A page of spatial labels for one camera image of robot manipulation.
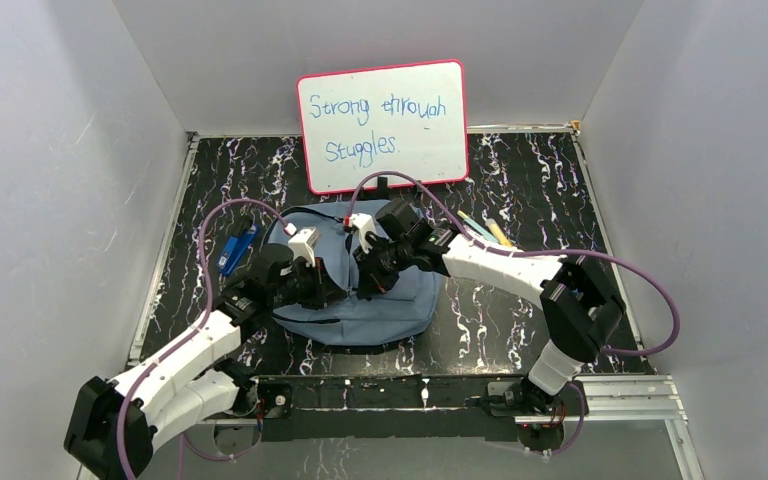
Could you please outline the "blue student backpack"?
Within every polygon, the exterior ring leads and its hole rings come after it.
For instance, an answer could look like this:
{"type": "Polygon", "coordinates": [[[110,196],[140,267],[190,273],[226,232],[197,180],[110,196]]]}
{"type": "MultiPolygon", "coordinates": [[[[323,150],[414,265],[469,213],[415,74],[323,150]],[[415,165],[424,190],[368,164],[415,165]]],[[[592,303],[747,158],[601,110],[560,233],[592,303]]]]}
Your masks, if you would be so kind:
{"type": "Polygon", "coordinates": [[[347,209],[346,202],[324,202],[291,207],[282,213],[296,227],[314,228],[320,233],[314,252],[348,297],[318,310],[299,304],[276,308],[274,320],[290,332],[337,347],[373,347],[423,333],[431,324],[444,277],[412,266],[399,274],[387,293],[360,298],[359,269],[352,256],[359,240],[342,226],[347,209]]]}

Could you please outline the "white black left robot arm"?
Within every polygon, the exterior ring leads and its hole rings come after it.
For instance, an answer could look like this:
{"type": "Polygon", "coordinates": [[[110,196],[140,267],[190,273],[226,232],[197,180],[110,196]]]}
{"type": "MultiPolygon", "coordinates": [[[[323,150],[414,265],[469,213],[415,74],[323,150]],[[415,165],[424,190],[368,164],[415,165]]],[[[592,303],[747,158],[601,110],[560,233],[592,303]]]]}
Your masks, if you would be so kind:
{"type": "Polygon", "coordinates": [[[204,317],[138,365],[79,389],[64,450],[99,479],[135,479],[172,437],[216,413],[254,411],[257,387],[228,355],[274,310],[345,299],[325,259],[270,243],[209,300],[204,317]]]}

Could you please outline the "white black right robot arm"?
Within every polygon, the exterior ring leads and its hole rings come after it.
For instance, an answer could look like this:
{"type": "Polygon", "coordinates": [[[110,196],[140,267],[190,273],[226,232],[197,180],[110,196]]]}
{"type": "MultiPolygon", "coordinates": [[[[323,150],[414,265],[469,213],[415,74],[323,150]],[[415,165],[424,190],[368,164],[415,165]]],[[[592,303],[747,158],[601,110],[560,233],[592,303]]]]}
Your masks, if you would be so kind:
{"type": "Polygon", "coordinates": [[[529,255],[486,243],[450,221],[433,224],[402,200],[375,215],[348,215],[344,228],[359,241],[353,256],[361,298],[389,292],[401,272],[415,267],[499,288],[539,307],[549,339],[521,384],[525,405],[537,414],[561,403],[562,389],[600,355],[626,314],[592,252],[529,255]]]}

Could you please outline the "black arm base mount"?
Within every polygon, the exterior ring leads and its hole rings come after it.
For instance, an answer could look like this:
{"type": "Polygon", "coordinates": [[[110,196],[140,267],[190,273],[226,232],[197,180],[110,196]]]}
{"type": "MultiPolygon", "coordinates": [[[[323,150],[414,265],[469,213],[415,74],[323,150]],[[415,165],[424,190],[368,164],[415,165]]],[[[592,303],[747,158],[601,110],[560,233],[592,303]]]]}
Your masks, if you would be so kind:
{"type": "Polygon", "coordinates": [[[574,380],[546,394],[522,375],[261,376],[241,389],[226,428],[260,427],[267,442],[326,438],[479,438],[551,456],[590,412],[574,380]]]}

